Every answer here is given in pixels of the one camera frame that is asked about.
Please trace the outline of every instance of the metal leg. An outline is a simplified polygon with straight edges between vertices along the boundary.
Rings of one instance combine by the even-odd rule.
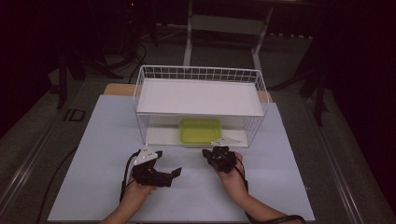
[[[187,44],[186,50],[184,51],[184,62],[183,66],[190,66],[191,63],[191,51],[192,51],[192,43],[191,43],[191,17],[192,17],[192,0],[189,1],[189,17],[187,20]]]
[[[262,29],[259,34],[259,40],[255,48],[251,50],[251,57],[253,59],[254,69],[261,71],[262,64],[260,63],[259,52],[260,48],[262,47],[262,41],[265,38],[265,34],[267,32],[268,24],[271,20],[272,13],[274,11],[273,7],[268,8],[267,15],[265,21],[262,23]]]
[[[64,105],[64,102],[67,99],[67,68],[66,68],[66,62],[64,58],[64,47],[60,46],[60,52],[59,52],[59,100],[58,100],[58,106],[56,107],[57,109],[62,109],[62,106]]]

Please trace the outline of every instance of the white table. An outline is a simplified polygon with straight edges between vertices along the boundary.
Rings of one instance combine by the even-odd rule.
[[[142,147],[131,96],[102,95],[49,214],[49,221],[98,221],[119,203],[128,158]],[[244,211],[223,191],[199,148],[153,146],[162,150],[155,168],[182,167],[171,188],[155,190],[133,222],[247,222]],[[286,214],[314,220],[304,184],[276,104],[252,145],[232,148],[244,156],[249,192]]]

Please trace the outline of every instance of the person's left hand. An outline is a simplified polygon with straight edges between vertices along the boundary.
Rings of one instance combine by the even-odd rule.
[[[143,204],[146,198],[157,187],[144,186],[137,183],[132,177],[129,180],[129,185],[126,187],[121,203],[136,203],[139,207]]]

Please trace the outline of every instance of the black device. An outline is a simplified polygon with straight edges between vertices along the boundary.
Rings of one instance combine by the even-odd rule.
[[[157,170],[154,169],[155,162],[160,157],[163,156],[162,151],[156,151],[155,152],[157,154],[156,159],[137,164],[132,168],[132,177],[134,178],[134,180],[129,184],[127,184],[129,164],[131,163],[132,158],[137,157],[140,152],[141,150],[139,149],[136,153],[132,154],[132,156],[129,158],[128,162],[126,163],[124,179],[121,185],[120,201],[122,200],[125,189],[134,181],[136,181],[141,185],[155,186],[160,188],[171,187],[172,180],[180,176],[181,167],[172,171],[170,174],[157,172]]]
[[[132,168],[132,177],[141,185],[171,187],[172,180],[180,176],[181,167],[172,171],[170,174],[156,171],[154,169],[155,162],[163,155],[161,151],[157,151],[156,153],[158,155],[157,159],[135,165]]]
[[[236,157],[228,147],[213,147],[213,150],[202,149],[202,154],[218,172],[230,173],[236,165]]]

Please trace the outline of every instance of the cable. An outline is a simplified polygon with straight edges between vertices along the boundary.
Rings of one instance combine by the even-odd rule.
[[[242,171],[244,172],[244,176],[245,176],[245,166],[244,166],[244,163],[242,163],[242,161],[239,160],[239,158],[236,157],[236,159],[237,159],[239,162],[241,162]]]
[[[122,68],[120,68],[120,69],[118,69],[118,70],[115,70],[114,73],[122,72],[122,71],[124,71],[124,70],[130,68],[133,64],[134,64],[134,62],[130,62],[130,63],[128,63],[127,65],[125,65],[124,67],[122,67]]]
[[[174,33],[172,33],[172,34],[170,34],[170,35],[166,35],[166,36],[164,36],[163,38],[159,39],[158,41],[160,42],[160,41],[162,41],[162,40],[165,40],[166,38],[169,38],[169,37],[171,37],[171,36],[173,36],[173,35],[178,35],[178,34],[183,33],[183,32],[185,32],[185,31],[187,31],[187,29],[182,29],[181,31],[174,32]]]
[[[123,56],[123,59],[120,60],[119,62],[108,63],[108,64],[101,63],[101,65],[102,65],[104,68],[107,68],[107,69],[120,68],[120,67],[122,67],[122,66],[124,66],[124,65],[130,64],[130,63],[133,61],[133,58],[134,58],[134,57],[133,57],[133,54],[132,54],[132,53],[128,53],[128,54],[125,54],[125,55]]]
[[[48,194],[49,194],[49,192],[50,192],[50,187],[51,187],[51,185],[52,185],[53,180],[55,179],[55,176],[58,174],[59,170],[60,170],[61,167],[64,165],[64,163],[66,162],[66,160],[67,160],[73,153],[75,153],[75,152],[77,151],[77,149],[78,149],[78,147],[75,147],[73,150],[71,150],[71,151],[67,154],[66,157],[64,157],[64,159],[62,160],[61,164],[59,164],[59,166],[58,166],[58,168],[56,169],[55,173],[52,175],[52,178],[50,179],[50,182],[49,182],[49,184],[48,184],[48,186],[47,186],[47,189],[46,189],[46,192],[45,192],[45,194],[44,194],[43,201],[42,201],[41,206],[40,206],[40,211],[39,211],[39,213],[38,213],[37,221],[35,222],[36,224],[39,224],[39,223],[40,223],[40,219],[41,219],[41,216],[42,216],[43,210],[44,210],[44,205],[45,205],[45,203],[46,203]]]
[[[144,54],[143,54],[143,57],[140,58],[140,55],[138,53],[136,53],[136,59],[139,61],[139,63],[137,64],[137,66],[134,68],[134,71],[132,71],[131,75],[129,76],[129,80],[128,80],[129,84],[131,84],[132,77],[134,76],[134,73],[136,72],[137,68],[140,67],[141,65],[143,65],[144,63],[146,63],[144,60],[146,58],[148,50],[142,43],[140,43],[140,41],[137,42],[137,44],[143,48]]]
[[[128,181],[128,171],[129,171],[129,164],[131,163],[131,160],[136,157],[137,155],[139,155],[140,153],[140,149],[137,150],[136,153],[132,154],[132,156],[128,159],[128,161],[126,162],[126,166],[125,166],[125,172],[124,172],[124,178],[122,180],[121,183],[121,193],[120,193],[120,202],[122,200],[123,194],[125,192],[125,189],[132,184],[134,181],[131,181],[130,183],[126,184],[126,182]]]

